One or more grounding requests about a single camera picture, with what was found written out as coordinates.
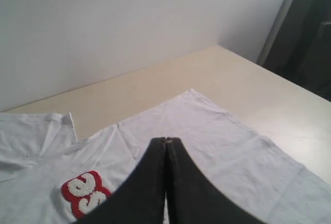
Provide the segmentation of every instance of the white wall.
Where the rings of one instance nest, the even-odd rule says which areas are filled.
[[[216,43],[256,61],[283,0],[0,0],[0,110]]]

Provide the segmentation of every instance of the tabletop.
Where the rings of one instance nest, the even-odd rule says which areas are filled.
[[[331,184],[331,103],[219,46],[8,112],[71,112],[82,139],[190,88]]]

